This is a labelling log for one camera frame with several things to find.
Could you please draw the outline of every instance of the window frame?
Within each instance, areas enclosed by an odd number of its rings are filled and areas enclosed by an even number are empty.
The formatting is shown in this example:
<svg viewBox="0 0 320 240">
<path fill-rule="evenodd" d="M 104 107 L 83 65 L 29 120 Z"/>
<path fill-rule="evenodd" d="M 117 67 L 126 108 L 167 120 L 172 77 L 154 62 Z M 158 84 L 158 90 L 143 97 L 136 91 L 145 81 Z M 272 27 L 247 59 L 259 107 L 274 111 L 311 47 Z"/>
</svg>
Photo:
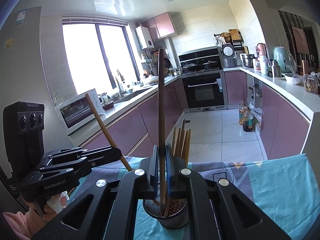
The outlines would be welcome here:
<svg viewBox="0 0 320 240">
<path fill-rule="evenodd" d="M 103 57 L 103 61 L 104 61 L 105 67 L 107 69 L 107 73 L 108 73 L 108 76 L 109 76 L 109 79 L 110 79 L 110 83 L 111 83 L 111 86 L 112 86 L 113 89 L 116 88 L 116 82 L 115 82 L 115 78 L 113 77 L 112 71 L 111 71 L 110 66 L 109 66 L 109 60 L 108 60 L 105 48 L 103 46 L 103 41 L 102 41 L 102 37 L 101 37 L 101 32 L 100 32 L 99 26 L 100 25 L 108 25 L 108 26 L 116 26 L 116 27 L 122 28 L 122 32 L 123 32 L 123 35 L 124 35 L 125 42 L 127 44 L 127 49 L 128 49 L 128 52 L 129 52 L 129 55 L 130 55 L 130 58 L 131 58 L 131 62 L 132 62 L 134 73 L 136 74 L 137 81 L 140 81 L 140 74 L 139 74 L 138 66 L 137 66 L 137 63 L 136 63 L 134 55 L 133 55 L 133 50 L 132 50 L 132 47 L 131 47 L 131 44 L 130 44 L 130 41 L 129 41 L 129 37 L 128 37 L 128 34 L 127 34 L 127 30 L 126 30 L 125 26 L 116 25 L 116 24 L 87 22 L 87 21 L 83 21 L 83 22 L 63 22 L 62 23 L 62 25 L 74 25 L 74 24 L 94 24 L 95 25 L 96 33 L 97 33 L 97 37 L 98 37 L 98 41 L 99 41 L 99 45 L 100 45 L 100 49 L 101 49 L 101 53 L 102 53 L 102 57 Z"/>
</svg>

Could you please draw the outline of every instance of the striped curtain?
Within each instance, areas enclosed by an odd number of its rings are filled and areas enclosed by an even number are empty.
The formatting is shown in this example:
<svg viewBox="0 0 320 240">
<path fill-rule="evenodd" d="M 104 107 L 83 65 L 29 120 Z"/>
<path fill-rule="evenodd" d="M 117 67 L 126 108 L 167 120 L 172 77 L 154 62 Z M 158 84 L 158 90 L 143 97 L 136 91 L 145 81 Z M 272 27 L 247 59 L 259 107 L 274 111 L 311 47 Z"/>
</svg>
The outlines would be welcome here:
<svg viewBox="0 0 320 240">
<path fill-rule="evenodd" d="M 309 60 L 310 56 L 307 54 L 298 53 L 297 46 L 296 46 L 296 40 L 293 35 L 292 27 L 297 27 L 297 28 L 303 29 L 304 26 L 303 26 L 302 19 L 298 15 L 284 12 L 284 11 L 279 11 L 279 15 L 282 20 L 285 33 L 287 35 L 290 53 L 294 57 L 297 65 L 301 66 L 302 60 Z"/>
</svg>

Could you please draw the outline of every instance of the cutting board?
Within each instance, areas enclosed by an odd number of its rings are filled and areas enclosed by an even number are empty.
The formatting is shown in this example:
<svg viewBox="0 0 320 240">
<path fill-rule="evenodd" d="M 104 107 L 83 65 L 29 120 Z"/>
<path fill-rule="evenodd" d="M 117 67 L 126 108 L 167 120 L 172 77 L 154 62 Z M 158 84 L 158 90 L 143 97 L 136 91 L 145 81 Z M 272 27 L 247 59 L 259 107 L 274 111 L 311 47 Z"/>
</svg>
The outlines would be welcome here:
<svg viewBox="0 0 320 240">
<path fill-rule="evenodd" d="M 240 32 L 237 29 L 231 29 L 231 30 L 229 30 L 229 33 L 231 35 L 232 41 L 241 41 L 242 40 Z"/>
</svg>

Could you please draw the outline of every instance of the toaster oven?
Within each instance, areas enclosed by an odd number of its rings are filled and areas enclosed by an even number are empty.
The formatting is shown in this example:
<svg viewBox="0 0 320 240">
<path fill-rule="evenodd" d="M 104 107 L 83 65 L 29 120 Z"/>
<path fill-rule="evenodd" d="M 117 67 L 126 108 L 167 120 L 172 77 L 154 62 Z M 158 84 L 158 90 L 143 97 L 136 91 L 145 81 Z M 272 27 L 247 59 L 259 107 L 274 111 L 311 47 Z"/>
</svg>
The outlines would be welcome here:
<svg viewBox="0 0 320 240">
<path fill-rule="evenodd" d="M 57 114 L 67 135 L 94 119 L 94 114 L 85 97 L 85 94 L 87 93 L 97 109 L 97 112 L 101 114 L 104 111 L 95 89 L 91 89 L 81 95 L 77 95 L 64 101 L 58 107 Z"/>
</svg>

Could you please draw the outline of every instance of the plastic bottle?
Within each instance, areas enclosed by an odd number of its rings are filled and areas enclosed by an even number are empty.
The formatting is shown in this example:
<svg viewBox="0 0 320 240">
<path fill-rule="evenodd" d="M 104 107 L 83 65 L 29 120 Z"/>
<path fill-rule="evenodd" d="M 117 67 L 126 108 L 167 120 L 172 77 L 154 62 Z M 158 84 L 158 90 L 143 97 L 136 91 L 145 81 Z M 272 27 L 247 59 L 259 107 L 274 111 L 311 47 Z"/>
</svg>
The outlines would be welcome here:
<svg viewBox="0 0 320 240">
<path fill-rule="evenodd" d="M 242 125 L 243 130 L 245 132 L 251 132 L 252 125 L 253 125 L 253 114 L 251 113 L 250 108 L 247 107 L 243 114 L 243 125 Z"/>
<path fill-rule="evenodd" d="M 243 113 L 245 112 L 245 103 L 240 104 L 241 108 L 239 109 L 239 124 L 243 125 Z"/>
</svg>

